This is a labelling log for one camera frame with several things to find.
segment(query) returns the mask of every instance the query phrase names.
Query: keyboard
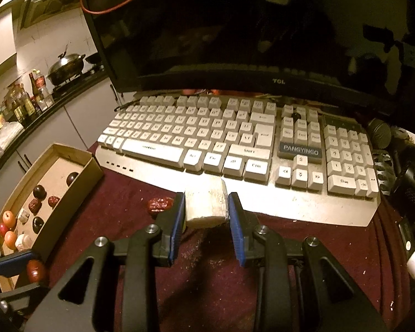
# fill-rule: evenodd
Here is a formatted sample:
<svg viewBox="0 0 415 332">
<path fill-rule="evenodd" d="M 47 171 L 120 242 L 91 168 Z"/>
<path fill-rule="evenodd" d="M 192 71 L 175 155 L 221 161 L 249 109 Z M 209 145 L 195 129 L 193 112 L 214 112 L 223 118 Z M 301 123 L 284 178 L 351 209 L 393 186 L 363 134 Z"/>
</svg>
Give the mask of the keyboard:
<svg viewBox="0 0 415 332">
<path fill-rule="evenodd" d="M 243 208 L 367 226 L 379 203 L 370 142 L 355 120 L 235 96 L 144 96 L 98 138 L 108 169 L 170 191 L 218 175 Z"/>
</svg>

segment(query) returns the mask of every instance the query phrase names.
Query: cardboard box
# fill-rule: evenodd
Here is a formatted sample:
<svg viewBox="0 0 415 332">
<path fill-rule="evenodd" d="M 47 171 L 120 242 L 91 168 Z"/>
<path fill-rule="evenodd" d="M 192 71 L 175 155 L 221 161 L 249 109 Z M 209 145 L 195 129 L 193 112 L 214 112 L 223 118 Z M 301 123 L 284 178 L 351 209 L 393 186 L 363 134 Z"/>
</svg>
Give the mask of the cardboard box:
<svg viewBox="0 0 415 332">
<path fill-rule="evenodd" d="M 79 175 L 68 187 L 66 178 L 71 172 L 78 172 Z M 43 262 L 46 262 L 70 219 L 102 177 L 103 171 L 90 152 L 54 143 L 34 162 L 20 180 L 0 213 L 0 223 L 5 211 L 12 211 L 17 216 L 23 207 L 30 212 L 28 204 L 34 198 L 32 190 L 36 185 L 42 185 L 47 196 L 36 214 L 45 222 L 42 229 L 38 234 L 33 231 L 32 221 L 35 216 L 30 212 L 30 217 L 25 224 L 17 220 L 14 231 L 17 231 L 17 235 L 27 233 L 33 241 L 32 249 L 40 254 Z M 60 198 L 54 209 L 48 205 L 50 196 Z M 13 253 L 13 250 L 4 244 L 1 235 L 0 248 L 5 255 Z M 0 276 L 0 287 L 3 292 L 28 283 L 26 271 L 12 278 Z"/>
</svg>

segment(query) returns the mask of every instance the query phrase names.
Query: metal screw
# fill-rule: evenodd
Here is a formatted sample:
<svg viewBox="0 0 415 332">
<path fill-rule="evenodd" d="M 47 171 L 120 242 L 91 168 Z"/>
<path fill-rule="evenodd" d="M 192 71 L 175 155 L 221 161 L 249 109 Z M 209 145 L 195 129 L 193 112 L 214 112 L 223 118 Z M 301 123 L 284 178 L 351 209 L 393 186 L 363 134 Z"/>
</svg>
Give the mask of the metal screw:
<svg viewBox="0 0 415 332">
<path fill-rule="evenodd" d="M 257 225 L 255 226 L 255 230 L 257 231 L 258 234 L 265 235 L 266 233 L 269 232 L 269 227 L 265 225 Z"/>
<path fill-rule="evenodd" d="M 105 244 L 107 244 L 107 238 L 106 237 L 104 237 L 104 236 L 101 236 L 101 237 L 97 237 L 97 239 L 95 240 L 95 245 L 97 246 L 97 247 L 102 247 L 102 246 L 104 246 Z"/>
<path fill-rule="evenodd" d="M 306 242 L 310 247 L 316 247 L 320 244 L 320 240 L 317 237 L 307 237 Z"/>
<path fill-rule="evenodd" d="M 8 312 L 8 303 L 4 300 L 0 301 L 0 308 L 2 309 L 3 312 Z"/>
<path fill-rule="evenodd" d="M 155 233 L 158 232 L 160 228 L 157 225 L 150 224 L 148 227 L 145 228 L 145 231 L 147 233 Z"/>
</svg>

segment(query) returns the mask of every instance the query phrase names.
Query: red fabric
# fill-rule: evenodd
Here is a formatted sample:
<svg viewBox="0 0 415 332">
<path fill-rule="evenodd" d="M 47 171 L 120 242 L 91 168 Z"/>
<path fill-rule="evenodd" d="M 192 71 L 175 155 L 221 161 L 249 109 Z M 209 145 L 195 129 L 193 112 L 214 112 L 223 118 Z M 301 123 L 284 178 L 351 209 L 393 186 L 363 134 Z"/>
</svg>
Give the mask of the red fabric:
<svg viewBox="0 0 415 332">
<path fill-rule="evenodd" d="M 98 236 L 130 236 L 153 222 L 147 202 L 174 193 L 103 168 L 104 178 L 89 195 L 51 254 L 53 286 Z M 410 306 L 409 279 L 400 236 L 399 215 L 386 201 L 368 227 L 346 227 L 258 215 L 261 224 L 286 238 L 318 237 L 393 328 Z M 256 276 L 240 268 L 227 225 L 187 230 L 173 267 L 157 268 L 160 326 L 167 331 L 252 331 Z M 120 330 L 118 286 L 115 330 Z"/>
</svg>

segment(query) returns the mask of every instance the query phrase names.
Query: kitchen wall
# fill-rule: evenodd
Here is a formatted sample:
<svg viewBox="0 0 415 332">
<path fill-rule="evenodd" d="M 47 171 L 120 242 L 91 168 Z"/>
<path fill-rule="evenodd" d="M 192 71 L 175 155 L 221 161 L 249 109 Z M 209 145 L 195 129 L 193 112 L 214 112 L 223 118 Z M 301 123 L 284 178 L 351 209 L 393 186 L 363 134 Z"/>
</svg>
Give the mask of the kitchen wall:
<svg viewBox="0 0 415 332">
<path fill-rule="evenodd" d="M 64 52 L 66 44 L 67 53 L 89 56 L 97 52 L 80 8 L 55 15 L 22 30 L 18 30 L 17 20 L 14 20 L 13 25 L 17 64 L 0 76 L 0 102 L 7 94 L 6 86 L 22 75 L 25 90 L 32 95 L 28 74 L 36 68 L 47 75 L 49 68 L 58 60 L 58 55 Z M 85 61 L 83 71 L 90 67 Z M 52 90 L 51 82 L 48 79 L 46 82 Z"/>
</svg>

